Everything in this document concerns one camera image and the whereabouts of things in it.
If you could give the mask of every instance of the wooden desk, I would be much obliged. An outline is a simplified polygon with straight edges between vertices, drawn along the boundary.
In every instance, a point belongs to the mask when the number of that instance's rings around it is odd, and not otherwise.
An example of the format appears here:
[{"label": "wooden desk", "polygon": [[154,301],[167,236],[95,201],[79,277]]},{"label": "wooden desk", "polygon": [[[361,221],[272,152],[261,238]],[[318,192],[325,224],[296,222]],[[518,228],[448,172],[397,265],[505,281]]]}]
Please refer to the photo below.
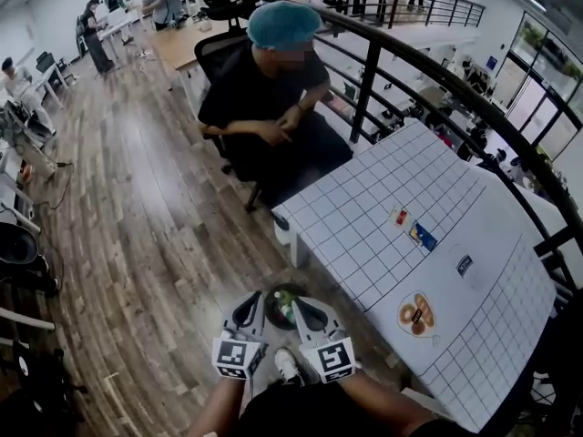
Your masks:
[{"label": "wooden desk", "polygon": [[194,117],[197,116],[194,110],[195,97],[189,79],[189,70],[197,63],[194,46],[201,40],[229,31],[228,21],[211,21],[211,23],[211,30],[201,31],[199,23],[194,23],[189,19],[181,29],[168,28],[148,34],[150,45],[162,71],[166,73],[162,64],[163,60],[174,71],[178,72],[180,83],[186,92],[190,110]]}]

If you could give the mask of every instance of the white wall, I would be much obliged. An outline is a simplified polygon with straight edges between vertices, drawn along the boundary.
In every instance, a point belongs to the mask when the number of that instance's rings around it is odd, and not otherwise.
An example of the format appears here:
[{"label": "white wall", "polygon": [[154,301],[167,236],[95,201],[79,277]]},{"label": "white wall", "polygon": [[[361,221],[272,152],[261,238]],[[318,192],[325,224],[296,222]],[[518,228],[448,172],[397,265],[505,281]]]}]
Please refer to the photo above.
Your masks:
[{"label": "white wall", "polygon": [[[31,0],[27,8],[35,20],[36,36],[43,50],[52,52],[55,59],[71,60],[78,56],[75,25],[79,15],[85,11],[89,0]],[[107,9],[101,5],[97,16],[105,15]]]},{"label": "white wall", "polygon": [[17,65],[26,66],[34,73],[36,56],[42,53],[34,26],[26,7],[3,14],[0,19],[0,63],[11,56]]}]

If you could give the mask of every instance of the white shirt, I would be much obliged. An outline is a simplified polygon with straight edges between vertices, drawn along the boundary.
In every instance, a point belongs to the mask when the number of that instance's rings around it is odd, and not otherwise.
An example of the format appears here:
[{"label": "white shirt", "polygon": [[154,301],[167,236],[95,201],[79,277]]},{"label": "white shirt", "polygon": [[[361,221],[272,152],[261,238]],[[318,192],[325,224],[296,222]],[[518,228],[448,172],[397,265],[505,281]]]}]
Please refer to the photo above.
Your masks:
[{"label": "white shirt", "polygon": [[14,100],[20,100],[26,90],[32,86],[28,81],[29,77],[31,75],[28,69],[25,66],[18,66],[15,69],[15,77],[10,79],[5,76],[0,87],[6,89]]}]

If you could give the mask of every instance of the black t-shirt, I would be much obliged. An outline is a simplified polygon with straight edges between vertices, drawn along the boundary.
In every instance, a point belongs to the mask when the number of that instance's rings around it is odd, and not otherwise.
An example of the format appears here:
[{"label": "black t-shirt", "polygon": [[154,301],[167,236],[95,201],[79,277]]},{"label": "black t-shirt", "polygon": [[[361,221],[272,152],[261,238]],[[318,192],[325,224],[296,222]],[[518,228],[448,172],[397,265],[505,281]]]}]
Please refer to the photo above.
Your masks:
[{"label": "black t-shirt", "polygon": [[89,19],[95,19],[95,13],[91,11],[90,8],[85,10],[85,13],[81,16],[81,23],[83,23],[83,27],[85,31],[83,31],[83,36],[91,36],[97,32],[96,29],[89,27]]},{"label": "black t-shirt", "polygon": [[268,78],[257,67],[249,43],[233,54],[210,87],[199,120],[219,128],[238,120],[277,120],[300,101],[304,90],[328,79],[328,71],[315,52],[307,54],[302,69]]}]

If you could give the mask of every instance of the backpack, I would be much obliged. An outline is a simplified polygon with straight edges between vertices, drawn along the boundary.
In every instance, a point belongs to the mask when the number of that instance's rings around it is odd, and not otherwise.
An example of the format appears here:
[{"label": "backpack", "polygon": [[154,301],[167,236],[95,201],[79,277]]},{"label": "backpack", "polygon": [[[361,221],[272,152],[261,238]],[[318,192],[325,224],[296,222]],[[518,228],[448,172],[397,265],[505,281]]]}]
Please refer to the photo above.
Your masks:
[{"label": "backpack", "polygon": [[107,0],[107,8],[109,11],[112,12],[119,8],[119,1],[118,0]]}]

